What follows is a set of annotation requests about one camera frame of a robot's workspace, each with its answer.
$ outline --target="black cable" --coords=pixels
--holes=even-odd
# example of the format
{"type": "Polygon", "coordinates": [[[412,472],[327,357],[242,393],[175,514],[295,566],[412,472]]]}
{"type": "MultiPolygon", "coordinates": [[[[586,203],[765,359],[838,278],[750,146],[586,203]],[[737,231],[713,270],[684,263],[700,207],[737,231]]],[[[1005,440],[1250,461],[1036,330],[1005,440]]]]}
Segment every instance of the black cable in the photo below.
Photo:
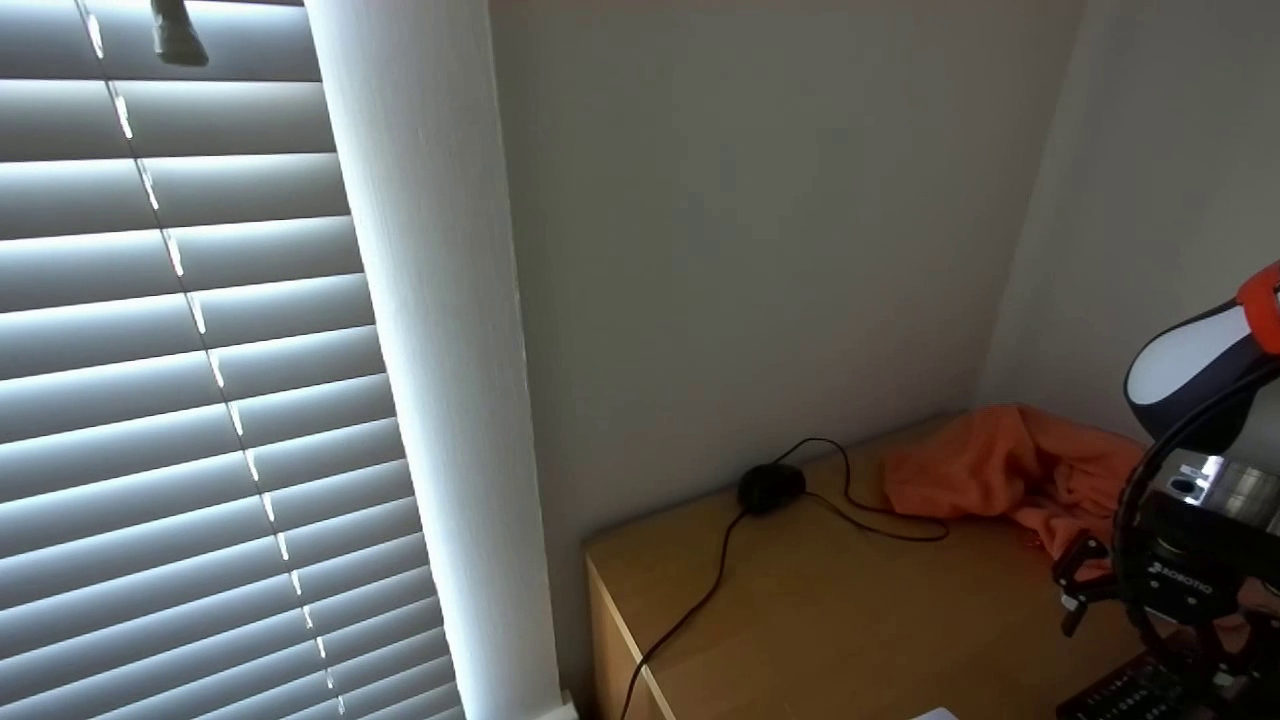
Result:
{"type": "Polygon", "coordinates": [[[730,523],[723,523],[723,538],[721,538],[721,561],[716,561],[716,581],[704,590],[704,598],[696,605],[688,605],[688,613],[660,637],[647,644],[647,652],[637,659],[631,670],[631,681],[627,681],[627,697],[624,697],[624,708],[622,708],[622,720],[627,720],[627,708],[631,708],[631,697],[637,697],[637,681],[644,673],[644,666],[654,666],[654,656],[696,618],[713,605],[713,598],[721,594],[723,585],[723,567],[730,567],[730,540],[734,532],[750,519],[750,514],[737,514],[730,523]]]}
{"type": "Polygon", "coordinates": [[[873,532],[873,538],[888,538],[888,540],[904,540],[904,544],[940,544],[940,540],[954,538],[954,523],[946,523],[946,519],[904,516],[904,514],[892,514],[892,509],[875,509],[875,506],[858,500],[858,495],[854,495],[854,461],[847,461],[847,447],[845,447],[842,440],[831,440],[831,437],[800,437],[800,440],[798,440],[794,447],[783,447],[773,464],[794,461],[794,457],[798,457],[800,447],[810,447],[810,446],[830,446],[830,447],[842,454],[842,467],[845,467],[845,477],[842,477],[842,500],[845,500],[847,509],[870,514],[870,516],[886,516],[886,519],[902,519],[902,523],[919,523],[919,527],[928,527],[928,532],[875,527],[875,523],[858,519],[858,516],[845,514],[842,506],[810,491],[823,514],[842,516],[847,527],[873,532]]]}

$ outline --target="window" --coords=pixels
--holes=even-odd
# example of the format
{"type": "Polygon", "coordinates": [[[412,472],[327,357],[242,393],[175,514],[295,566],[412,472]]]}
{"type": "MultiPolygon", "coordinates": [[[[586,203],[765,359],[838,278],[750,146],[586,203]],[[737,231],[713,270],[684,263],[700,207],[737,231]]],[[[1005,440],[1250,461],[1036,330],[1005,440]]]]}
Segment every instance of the window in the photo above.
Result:
{"type": "Polygon", "coordinates": [[[460,718],[301,3],[0,3],[0,718],[460,718]]]}

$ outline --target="blind cord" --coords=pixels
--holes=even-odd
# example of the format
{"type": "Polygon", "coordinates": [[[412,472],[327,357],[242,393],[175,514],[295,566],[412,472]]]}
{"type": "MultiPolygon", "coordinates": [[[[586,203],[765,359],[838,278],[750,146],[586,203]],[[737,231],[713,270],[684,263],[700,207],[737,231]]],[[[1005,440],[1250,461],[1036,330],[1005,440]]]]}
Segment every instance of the blind cord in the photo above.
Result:
{"type": "Polygon", "coordinates": [[[327,659],[325,637],[317,632],[305,581],[301,581],[301,571],[295,571],[295,566],[294,566],[294,557],[290,557],[290,540],[285,540],[285,532],[279,532],[274,491],[270,491],[264,479],[262,479],[262,467],[257,467],[254,447],[250,447],[250,440],[245,440],[245,424],[242,424],[235,402],[233,402],[233,393],[223,390],[222,365],[216,365],[216,357],[212,357],[207,330],[203,330],[203,311],[202,311],[195,291],[191,291],[191,284],[190,284],[190,273],[184,273],[184,263],[180,263],[180,250],[175,250],[175,242],[169,236],[169,225],[166,225],[166,215],[161,215],[158,184],[152,184],[152,178],[149,178],[149,169],[144,169],[144,162],[142,162],[142,153],[138,153],[138,139],[133,139],[138,131],[133,131],[133,120],[129,120],[129,102],[118,92],[118,81],[111,81],[111,71],[109,71],[109,53],[106,53],[106,41],[100,41],[100,22],[84,9],[84,0],[77,0],[77,15],[81,15],[81,25],[84,25],[90,53],[95,57],[95,65],[100,65],[100,71],[106,71],[100,81],[106,81],[109,105],[111,105],[111,111],[118,111],[121,139],[123,139],[123,149],[129,149],[133,178],[138,178],[138,184],[142,184],[142,191],[144,191],[144,203],[149,203],[149,215],[152,215],[152,225],[158,225],[158,231],[161,231],[161,250],[166,250],[166,255],[169,255],[169,263],[172,263],[175,291],[184,298],[184,309],[190,309],[190,316],[191,316],[195,350],[202,350],[202,357],[203,357],[203,365],[207,365],[212,396],[216,396],[216,404],[222,404],[223,416],[228,416],[235,457],[245,461],[245,472],[250,472],[250,479],[257,484],[262,514],[264,514],[270,532],[274,532],[274,540],[275,540],[275,554],[279,554],[279,561],[285,561],[290,590],[294,590],[294,598],[295,598],[295,613],[305,618],[305,628],[309,628],[309,637],[312,637],[312,644],[317,644],[317,659],[321,659],[321,673],[325,673],[325,688],[338,691],[333,659],[327,659]]]}

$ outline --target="orange cloth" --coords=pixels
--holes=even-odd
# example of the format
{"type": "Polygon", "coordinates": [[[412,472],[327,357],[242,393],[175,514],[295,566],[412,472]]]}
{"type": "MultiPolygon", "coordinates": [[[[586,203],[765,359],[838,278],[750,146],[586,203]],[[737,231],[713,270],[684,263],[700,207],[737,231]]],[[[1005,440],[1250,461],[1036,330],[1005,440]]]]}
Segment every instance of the orange cloth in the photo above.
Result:
{"type": "Polygon", "coordinates": [[[1010,516],[1053,561],[1078,532],[1112,540],[1112,514],[1142,446],[1036,408],[981,408],[886,457],[886,495],[904,516],[1010,516]]]}

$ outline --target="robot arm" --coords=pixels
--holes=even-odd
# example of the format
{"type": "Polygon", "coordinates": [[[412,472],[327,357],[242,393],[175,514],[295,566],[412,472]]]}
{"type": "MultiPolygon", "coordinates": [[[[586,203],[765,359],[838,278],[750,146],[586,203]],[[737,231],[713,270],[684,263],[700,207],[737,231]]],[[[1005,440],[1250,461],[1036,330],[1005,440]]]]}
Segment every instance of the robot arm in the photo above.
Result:
{"type": "MultiPolygon", "coordinates": [[[[1117,514],[1117,575],[1092,598],[1126,599],[1177,678],[1171,708],[1280,718],[1280,457],[1257,467],[1233,454],[1250,432],[1280,437],[1252,428],[1280,381],[1275,291],[1280,263],[1148,339],[1129,367],[1126,396],[1157,446],[1117,514]]],[[[1073,571],[1058,567],[1058,585],[1078,590],[1073,571]]]]}

